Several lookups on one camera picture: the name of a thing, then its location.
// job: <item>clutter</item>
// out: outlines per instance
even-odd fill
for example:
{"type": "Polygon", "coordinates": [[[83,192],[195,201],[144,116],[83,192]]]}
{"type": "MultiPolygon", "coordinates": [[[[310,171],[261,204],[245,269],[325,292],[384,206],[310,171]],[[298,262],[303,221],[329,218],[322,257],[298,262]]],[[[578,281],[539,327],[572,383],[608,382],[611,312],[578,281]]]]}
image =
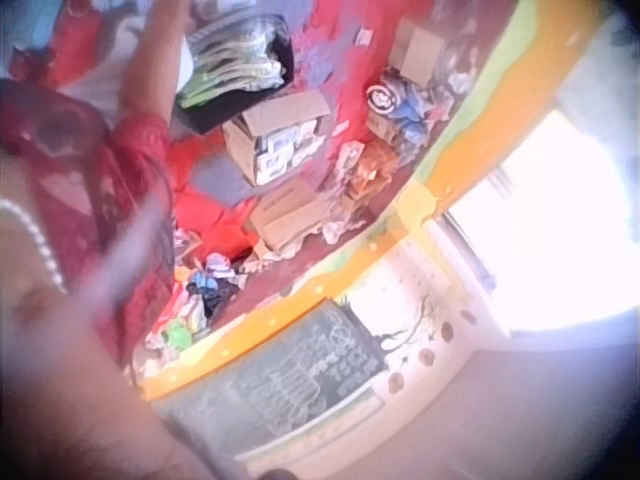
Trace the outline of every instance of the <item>clutter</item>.
{"type": "Polygon", "coordinates": [[[178,225],[184,230],[195,232],[202,244],[193,252],[195,258],[205,259],[217,252],[229,259],[235,259],[242,252],[251,249],[257,237],[243,228],[249,217],[254,201],[241,202],[234,208],[227,208],[213,198],[185,187],[176,195],[174,211],[178,225]]]}
{"type": "Polygon", "coordinates": [[[329,105],[318,91],[267,100],[223,125],[231,158],[254,185],[265,185],[313,155],[329,105]]]}
{"type": "Polygon", "coordinates": [[[351,125],[351,122],[349,120],[345,120],[344,122],[336,125],[336,128],[334,128],[333,132],[331,132],[331,136],[337,137],[341,133],[346,132],[350,125],[351,125]]]}
{"type": "Polygon", "coordinates": [[[335,245],[340,241],[340,237],[350,230],[357,230],[366,224],[364,219],[356,222],[349,220],[340,220],[336,222],[327,222],[322,226],[322,236],[328,245],[335,245]]]}
{"type": "Polygon", "coordinates": [[[367,30],[366,28],[361,28],[358,30],[358,35],[356,36],[355,44],[358,47],[368,47],[371,45],[371,40],[373,39],[373,30],[367,30]]]}
{"type": "Polygon", "coordinates": [[[364,150],[364,143],[347,142],[340,147],[338,160],[336,161],[335,171],[336,180],[340,183],[355,167],[360,155],[364,150]]]}
{"type": "Polygon", "coordinates": [[[449,85],[454,93],[458,95],[464,95],[471,90],[473,84],[476,81],[476,75],[478,74],[478,47],[473,47],[469,52],[469,63],[471,68],[468,72],[458,72],[455,69],[449,75],[449,85]]]}
{"type": "Polygon", "coordinates": [[[389,115],[404,102],[406,96],[406,83],[389,72],[367,89],[369,108],[380,115],[389,115]]]}
{"type": "Polygon", "coordinates": [[[271,46],[276,36],[290,41],[282,17],[258,15],[215,26],[189,37],[196,68],[180,92],[182,108],[202,105],[233,90],[255,92],[284,84],[284,67],[271,46]]]}
{"type": "Polygon", "coordinates": [[[202,245],[202,240],[194,232],[188,232],[182,228],[177,228],[173,232],[173,250],[176,263],[180,264],[182,260],[202,245]]]}
{"type": "Polygon", "coordinates": [[[389,56],[389,65],[404,78],[426,87],[433,75],[445,40],[426,26],[402,18],[389,56]]]}
{"type": "Polygon", "coordinates": [[[230,11],[222,16],[216,14],[215,18],[204,21],[207,25],[190,35],[188,40],[196,62],[199,56],[204,57],[201,62],[208,62],[208,66],[196,68],[192,79],[199,82],[198,86],[205,91],[197,93],[203,95],[201,99],[190,99],[190,103],[199,103],[183,108],[180,105],[183,98],[180,98],[175,108],[180,121],[200,134],[211,132],[274,96],[295,78],[291,35],[281,15],[274,15],[267,8],[254,7],[230,11]],[[256,56],[251,47],[262,41],[256,39],[260,33],[266,35],[267,50],[265,54],[256,56]],[[215,64],[221,57],[224,60],[215,64]],[[280,64],[277,77],[276,62],[280,64]],[[225,73],[224,78],[220,78],[220,72],[225,73]]]}
{"type": "Polygon", "coordinates": [[[167,344],[178,352],[182,352],[193,345],[193,339],[186,323],[177,318],[167,324],[162,336],[167,344]]]}
{"type": "Polygon", "coordinates": [[[262,197],[249,218],[269,250],[277,252],[319,230],[327,211],[311,187],[294,178],[262,197]]]}
{"type": "Polygon", "coordinates": [[[380,115],[373,110],[369,111],[367,127],[378,138],[384,140],[387,145],[394,145],[400,134],[400,129],[393,119],[380,115]]]}
{"type": "Polygon", "coordinates": [[[229,259],[219,253],[212,253],[207,257],[206,268],[214,278],[231,278],[236,274],[229,259]]]}
{"type": "Polygon", "coordinates": [[[455,103],[453,95],[442,85],[431,89],[430,92],[435,107],[429,111],[429,117],[427,119],[427,123],[430,126],[429,129],[431,129],[436,122],[448,121],[449,113],[455,103]]]}
{"type": "Polygon", "coordinates": [[[398,155],[383,141],[375,140],[365,146],[351,176],[345,195],[354,201],[356,210],[366,204],[391,182],[397,169],[398,155]]]}

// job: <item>package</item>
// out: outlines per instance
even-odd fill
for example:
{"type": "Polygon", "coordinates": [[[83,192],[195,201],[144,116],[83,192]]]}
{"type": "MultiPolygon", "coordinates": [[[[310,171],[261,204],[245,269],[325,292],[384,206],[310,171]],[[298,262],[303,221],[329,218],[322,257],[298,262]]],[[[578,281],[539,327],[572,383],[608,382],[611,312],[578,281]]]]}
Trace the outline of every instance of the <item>package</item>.
{"type": "Polygon", "coordinates": [[[396,29],[389,65],[398,69],[404,78],[426,87],[444,46],[442,36],[413,20],[402,18],[396,29]]]}
{"type": "Polygon", "coordinates": [[[311,187],[294,178],[262,197],[249,219],[265,245],[277,252],[319,230],[328,213],[328,205],[311,187]]]}
{"type": "Polygon", "coordinates": [[[264,185],[292,168],[294,158],[301,162],[299,146],[314,138],[330,113],[318,91],[267,100],[223,125],[227,151],[253,185],[264,185]]]}
{"type": "Polygon", "coordinates": [[[388,145],[393,145],[398,137],[399,129],[393,119],[379,115],[373,110],[369,111],[367,127],[388,145]]]}

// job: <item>window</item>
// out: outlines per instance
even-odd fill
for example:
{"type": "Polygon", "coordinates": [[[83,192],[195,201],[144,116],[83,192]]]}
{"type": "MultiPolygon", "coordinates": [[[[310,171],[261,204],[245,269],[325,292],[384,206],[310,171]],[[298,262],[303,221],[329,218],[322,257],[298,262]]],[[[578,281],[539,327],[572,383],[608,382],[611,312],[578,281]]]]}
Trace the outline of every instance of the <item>window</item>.
{"type": "Polygon", "coordinates": [[[640,300],[640,248],[613,159],[560,112],[451,207],[495,278],[497,320],[538,331],[600,320],[640,300]]]}

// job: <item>orange wall trim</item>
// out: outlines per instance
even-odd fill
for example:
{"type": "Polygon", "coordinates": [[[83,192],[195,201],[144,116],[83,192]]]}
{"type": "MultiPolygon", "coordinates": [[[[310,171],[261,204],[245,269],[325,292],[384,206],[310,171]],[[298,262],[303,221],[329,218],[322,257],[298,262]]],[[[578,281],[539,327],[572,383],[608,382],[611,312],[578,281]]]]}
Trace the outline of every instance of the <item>orange wall trim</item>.
{"type": "Polygon", "coordinates": [[[499,164],[549,108],[602,18],[591,0],[537,0],[538,33],[473,126],[443,151],[427,180],[445,212],[499,164]]]}

